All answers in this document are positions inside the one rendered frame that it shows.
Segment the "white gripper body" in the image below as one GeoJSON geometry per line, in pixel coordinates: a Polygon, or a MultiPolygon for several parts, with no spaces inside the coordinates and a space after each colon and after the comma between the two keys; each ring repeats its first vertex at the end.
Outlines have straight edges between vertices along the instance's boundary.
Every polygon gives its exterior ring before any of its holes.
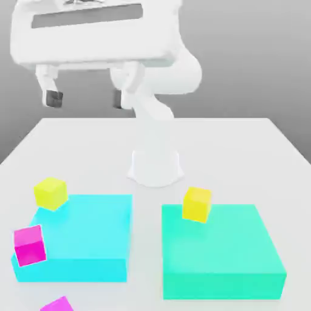
{"type": "Polygon", "coordinates": [[[182,0],[17,0],[12,13],[10,54],[34,69],[103,69],[137,61],[168,67],[180,49],[182,0]]]}

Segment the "small lime yellow cube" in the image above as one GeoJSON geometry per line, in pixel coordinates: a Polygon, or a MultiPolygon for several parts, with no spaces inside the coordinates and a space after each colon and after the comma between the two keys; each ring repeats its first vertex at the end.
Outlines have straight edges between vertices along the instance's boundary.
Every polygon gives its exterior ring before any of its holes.
{"type": "Polygon", "coordinates": [[[35,185],[34,195],[36,205],[50,211],[56,211],[68,200],[65,181],[48,177],[35,185]]]}

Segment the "small golden yellow cube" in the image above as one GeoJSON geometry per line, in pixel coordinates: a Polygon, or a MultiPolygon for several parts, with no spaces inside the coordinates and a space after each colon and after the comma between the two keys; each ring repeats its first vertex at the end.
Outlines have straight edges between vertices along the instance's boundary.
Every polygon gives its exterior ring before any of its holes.
{"type": "Polygon", "coordinates": [[[210,190],[189,187],[183,199],[182,218],[206,223],[211,211],[210,190]]]}

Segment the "small magenta cube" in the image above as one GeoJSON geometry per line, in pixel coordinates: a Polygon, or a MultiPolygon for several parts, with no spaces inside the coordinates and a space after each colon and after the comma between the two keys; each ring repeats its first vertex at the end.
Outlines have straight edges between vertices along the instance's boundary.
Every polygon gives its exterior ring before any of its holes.
{"type": "Polygon", "coordinates": [[[13,240],[15,255],[20,267],[36,264],[47,259],[40,225],[15,230],[13,240]]]}
{"type": "Polygon", "coordinates": [[[65,296],[62,296],[42,308],[40,308],[39,311],[73,311],[73,308],[67,298],[65,296]]]}

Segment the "large cyan box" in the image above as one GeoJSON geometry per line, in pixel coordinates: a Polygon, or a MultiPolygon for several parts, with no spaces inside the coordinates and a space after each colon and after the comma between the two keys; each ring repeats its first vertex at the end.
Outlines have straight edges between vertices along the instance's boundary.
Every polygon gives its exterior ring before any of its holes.
{"type": "Polygon", "coordinates": [[[125,282],[131,246],[130,194],[71,194],[56,211],[38,208],[47,259],[11,262],[19,282],[125,282]]]}

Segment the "large turquoise box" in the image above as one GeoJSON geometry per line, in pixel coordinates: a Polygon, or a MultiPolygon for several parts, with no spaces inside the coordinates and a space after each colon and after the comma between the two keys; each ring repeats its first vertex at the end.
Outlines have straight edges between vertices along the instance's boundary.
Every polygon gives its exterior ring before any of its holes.
{"type": "Polygon", "coordinates": [[[277,300],[287,272],[255,205],[215,204],[206,223],[162,206],[163,298],[277,300]]]}

